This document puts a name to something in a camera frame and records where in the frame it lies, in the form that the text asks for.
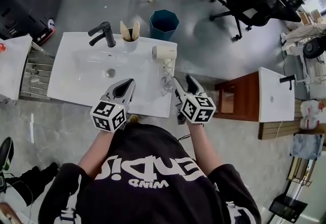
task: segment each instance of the metal rack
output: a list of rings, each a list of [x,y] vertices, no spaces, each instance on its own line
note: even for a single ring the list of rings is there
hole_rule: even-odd
[[[54,61],[54,56],[32,42],[22,75],[19,99],[61,102],[47,97]]]

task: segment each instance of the drain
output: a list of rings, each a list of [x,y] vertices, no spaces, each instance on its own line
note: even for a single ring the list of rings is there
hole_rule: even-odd
[[[108,69],[107,71],[106,71],[106,76],[107,77],[115,77],[115,75],[116,75],[116,70],[115,69],[113,69],[113,68],[110,68],[110,69]]]

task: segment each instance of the toothbrush holder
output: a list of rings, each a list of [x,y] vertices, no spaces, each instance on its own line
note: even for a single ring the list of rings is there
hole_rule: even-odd
[[[132,37],[133,28],[128,28],[128,30],[129,30],[130,36]],[[134,52],[137,49],[139,36],[134,41],[125,41],[124,38],[122,38],[122,39],[123,39],[123,43],[125,45],[125,51],[124,52],[130,53],[130,52]]]

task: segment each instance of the wooden cabinet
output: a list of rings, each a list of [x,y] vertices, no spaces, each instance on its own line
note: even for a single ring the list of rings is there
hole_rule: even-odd
[[[215,86],[219,103],[215,118],[259,121],[258,71]]]

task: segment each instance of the sink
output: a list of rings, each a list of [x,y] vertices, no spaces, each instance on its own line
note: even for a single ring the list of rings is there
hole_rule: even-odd
[[[294,120],[294,82],[280,83],[285,77],[260,67],[259,73],[259,122],[282,122]]]
[[[87,33],[64,33],[53,66],[48,97],[93,106],[110,85],[133,78],[136,88],[129,113],[168,118],[171,93],[161,94],[164,70],[162,61],[152,59],[152,47],[177,48],[177,44],[140,37],[137,49],[128,53],[121,35],[114,35],[114,38],[117,44],[113,48],[109,48],[104,39],[91,47],[91,37]]]
[[[7,49],[0,53],[0,95],[18,100],[21,78],[31,43],[30,36],[4,41]]]

